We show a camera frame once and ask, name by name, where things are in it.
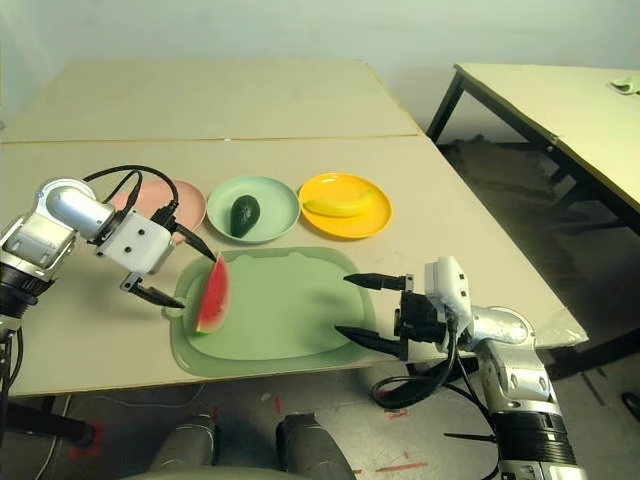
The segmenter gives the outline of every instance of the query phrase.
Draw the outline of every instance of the avocado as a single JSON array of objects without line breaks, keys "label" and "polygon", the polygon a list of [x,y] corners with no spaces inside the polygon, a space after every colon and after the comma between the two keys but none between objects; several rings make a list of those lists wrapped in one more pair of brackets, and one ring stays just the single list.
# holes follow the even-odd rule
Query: avocado
[{"label": "avocado", "polygon": [[260,205],[251,195],[238,197],[231,207],[231,235],[244,237],[260,218]]}]

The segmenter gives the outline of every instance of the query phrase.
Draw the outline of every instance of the pink plate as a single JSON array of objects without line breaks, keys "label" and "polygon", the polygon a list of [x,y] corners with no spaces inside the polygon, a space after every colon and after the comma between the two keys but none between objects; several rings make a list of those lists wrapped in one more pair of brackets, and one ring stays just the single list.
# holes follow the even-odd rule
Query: pink plate
[{"label": "pink plate", "polygon": [[[178,223],[184,225],[189,230],[194,231],[200,226],[207,211],[207,202],[200,190],[190,183],[181,180],[173,180],[178,189],[179,205],[175,216]],[[129,192],[119,193],[112,200],[113,205],[118,209],[122,209],[127,202]],[[171,200],[171,190],[169,186],[162,180],[151,180],[143,182],[140,188],[138,200],[133,207],[140,215],[151,218],[155,211],[164,207]],[[176,243],[182,243],[184,237],[178,233],[173,234]]]}]

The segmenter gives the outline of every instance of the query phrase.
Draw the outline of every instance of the yellow plate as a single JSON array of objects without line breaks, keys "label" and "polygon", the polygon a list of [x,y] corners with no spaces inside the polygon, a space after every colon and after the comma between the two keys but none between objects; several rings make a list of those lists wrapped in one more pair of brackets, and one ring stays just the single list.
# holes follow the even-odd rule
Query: yellow plate
[{"label": "yellow plate", "polygon": [[[309,200],[327,198],[336,202],[351,202],[366,192],[373,192],[371,208],[355,217],[328,217],[304,208]],[[391,201],[369,180],[350,173],[325,173],[308,180],[298,194],[302,214],[311,224],[342,238],[365,238],[384,230],[392,216]]]}]

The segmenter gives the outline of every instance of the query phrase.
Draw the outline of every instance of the beige table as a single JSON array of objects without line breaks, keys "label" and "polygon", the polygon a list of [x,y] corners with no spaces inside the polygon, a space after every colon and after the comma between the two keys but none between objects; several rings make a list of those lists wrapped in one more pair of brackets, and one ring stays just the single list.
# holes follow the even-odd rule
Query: beige table
[{"label": "beige table", "polygon": [[82,60],[7,142],[421,135],[363,62]]},{"label": "beige table", "polygon": [[[473,302],[505,305],[537,329],[541,347],[575,344],[584,330],[424,137],[229,142],[106,142],[5,145],[2,148],[2,223],[23,212],[38,185],[55,176],[81,177],[114,164],[142,163],[187,180],[208,194],[241,174],[270,175],[297,189],[326,171],[349,171],[376,182],[392,199],[394,218],[379,235],[340,241],[297,224],[269,247],[328,246],[362,271],[414,272],[422,288],[426,262],[452,254],[466,270]],[[105,192],[111,184],[97,184]],[[214,248],[237,248],[205,224],[198,233]],[[149,284],[172,292],[181,270],[196,258],[181,246]],[[175,363],[169,323],[157,307],[118,289],[125,272],[92,256],[84,244],[59,281],[24,318],[25,360],[14,395],[98,390],[200,378]],[[398,296],[372,294],[381,333],[391,335]],[[425,344],[413,359],[435,358]],[[360,365],[388,361],[372,354]]]},{"label": "beige table", "polygon": [[607,83],[638,70],[463,63],[427,135],[440,136],[463,91],[547,151],[578,186],[640,233],[640,95],[621,95]]}]

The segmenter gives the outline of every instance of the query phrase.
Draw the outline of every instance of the green cutting board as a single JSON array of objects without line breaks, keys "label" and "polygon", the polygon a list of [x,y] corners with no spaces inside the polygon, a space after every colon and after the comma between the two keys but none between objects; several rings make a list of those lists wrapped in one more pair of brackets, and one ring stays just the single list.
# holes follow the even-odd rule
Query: green cutting board
[{"label": "green cutting board", "polygon": [[175,296],[185,308],[165,312],[173,355],[184,370],[203,377],[270,374],[336,367],[366,355],[333,328],[375,329],[368,292],[342,280],[357,272],[343,253],[300,247],[223,256],[231,297],[218,330],[195,333],[212,265],[206,258],[189,265],[178,281]]}]

